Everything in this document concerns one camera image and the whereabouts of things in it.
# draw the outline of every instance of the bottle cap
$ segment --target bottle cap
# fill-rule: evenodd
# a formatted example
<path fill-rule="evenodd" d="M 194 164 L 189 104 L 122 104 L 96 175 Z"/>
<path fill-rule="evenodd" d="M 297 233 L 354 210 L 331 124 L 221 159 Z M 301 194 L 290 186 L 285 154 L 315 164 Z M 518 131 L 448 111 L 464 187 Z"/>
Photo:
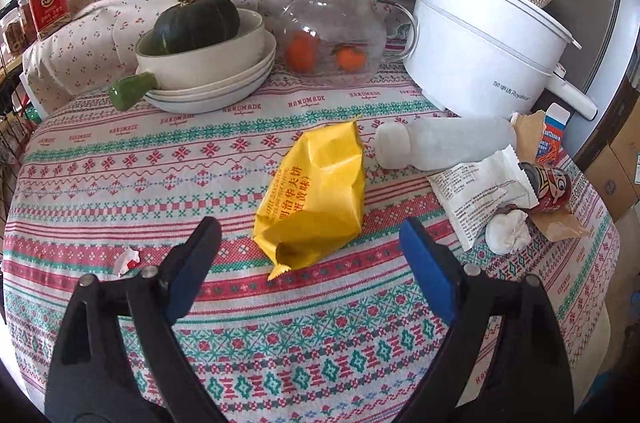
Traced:
<path fill-rule="evenodd" d="M 378 127 L 373 141 L 378 164 L 383 168 L 401 170 L 411 161 L 411 140 L 406 127 L 397 121 L 387 121 Z"/>

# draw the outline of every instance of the pumpkin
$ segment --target pumpkin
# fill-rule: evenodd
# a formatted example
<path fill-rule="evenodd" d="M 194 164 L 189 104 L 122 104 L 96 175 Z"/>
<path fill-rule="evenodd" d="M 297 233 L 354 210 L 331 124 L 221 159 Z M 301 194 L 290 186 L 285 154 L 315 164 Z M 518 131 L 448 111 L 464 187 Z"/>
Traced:
<path fill-rule="evenodd" d="M 231 0 L 178 0 L 154 25 L 162 54 L 178 54 L 231 40 L 240 15 Z"/>

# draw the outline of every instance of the white plate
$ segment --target white plate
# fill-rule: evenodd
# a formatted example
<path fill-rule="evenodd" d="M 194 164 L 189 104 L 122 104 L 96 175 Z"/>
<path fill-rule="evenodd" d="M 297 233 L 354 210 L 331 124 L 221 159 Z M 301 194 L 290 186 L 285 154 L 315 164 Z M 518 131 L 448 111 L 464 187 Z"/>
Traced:
<path fill-rule="evenodd" d="M 232 85 L 227 85 L 226 87 L 210 90 L 208 92 L 199 92 L 197 94 L 187 94 L 186 96 L 149 96 L 154 101 L 162 101 L 167 103 L 193 103 L 196 101 L 202 101 L 204 99 L 217 98 L 218 96 L 224 96 L 229 94 L 239 88 L 243 88 L 251 83 L 254 83 L 255 80 L 260 80 L 266 74 L 267 76 L 273 69 L 274 60 L 271 59 L 271 63 L 266 67 L 263 67 L 261 71 L 250 74 L 241 82 L 233 83 Z"/>
<path fill-rule="evenodd" d="M 229 94 L 223 96 L 217 96 L 215 98 L 203 99 L 200 101 L 187 101 L 187 102 L 173 102 L 173 101 L 158 101 L 145 96 L 145 100 L 151 105 L 158 107 L 165 112 L 174 112 L 175 114 L 201 114 L 203 112 L 212 112 L 221 108 L 228 107 L 238 101 L 242 101 L 244 98 L 255 92 L 269 76 L 270 71 L 265 71 L 264 74 L 248 85 L 238 88 Z"/>
<path fill-rule="evenodd" d="M 264 49 L 262 51 L 262 56 L 260 56 L 260 61 L 255 64 L 255 66 L 250 67 L 243 72 L 240 72 L 234 76 L 230 76 L 225 78 L 224 80 L 220 80 L 219 82 L 209 83 L 207 85 L 201 85 L 198 87 L 185 88 L 181 90 L 150 90 L 147 93 L 147 96 L 151 96 L 156 99 L 164 99 L 168 101 L 173 101 L 170 97 L 173 96 L 187 96 L 189 94 L 200 94 L 203 92 L 209 92 L 212 90 L 219 90 L 223 87 L 232 85 L 233 83 L 242 82 L 247 79 L 249 76 L 254 74 L 262 73 L 262 69 L 268 65 L 271 65 L 273 59 L 276 55 L 276 39 L 275 37 L 268 31 L 264 31 Z"/>

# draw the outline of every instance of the patterned tablecloth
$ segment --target patterned tablecloth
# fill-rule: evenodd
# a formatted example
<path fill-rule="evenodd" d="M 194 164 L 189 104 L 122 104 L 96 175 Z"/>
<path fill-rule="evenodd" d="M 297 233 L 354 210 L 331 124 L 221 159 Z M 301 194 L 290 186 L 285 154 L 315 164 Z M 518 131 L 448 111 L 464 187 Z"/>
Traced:
<path fill-rule="evenodd" d="M 484 237 L 463 254 L 424 174 L 381 170 L 370 144 L 381 122 L 440 114 L 398 65 L 353 90 L 309 88 L 276 66 L 255 95 L 199 116 L 146 103 L 120 114 L 103 91 L 58 110 L 31 139 L 4 240 L 8 324 L 36 403 L 42 407 L 52 346 L 79 276 L 114 279 L 125 246 L 140 251 L 142 265 L 158 264 L 204 215 L 220 220 L 224 241 L 175 334 L 230 421 L 392 419 L 447 330 L 398 247 L 408 215 L 491 276 L 540 275 L 575 365 L 620 247 L 603 202 L 565 157 L 572 204 L 590 236 L 550 244 L 531 227 L 532 244 L 517 255 L 495 257 Z M 271 263 L 251 233 L 278 164 L 304 130 L 354 117 L 366 150 L 362 233 L 323 262 L 267 282 Z M 138 385 L 159 402 L 132 324 L 122 328 Z M 496 338 L 492 324 L 468 395 L 478 392 Z"/>

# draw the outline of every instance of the green handle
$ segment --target green handle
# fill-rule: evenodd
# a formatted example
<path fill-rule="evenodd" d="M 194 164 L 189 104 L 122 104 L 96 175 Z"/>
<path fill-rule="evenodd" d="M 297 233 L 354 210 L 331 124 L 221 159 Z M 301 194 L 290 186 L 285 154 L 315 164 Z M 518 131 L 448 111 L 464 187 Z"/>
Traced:
<path fill-rule="evenodd" d="M 158 88 L 158 80 L 153 73 L 141 72 L 127 76 L 111 85 L 109 98 L 116 110 L 125 112 L 138 103 L 148 91 L 155 88 Z"/>

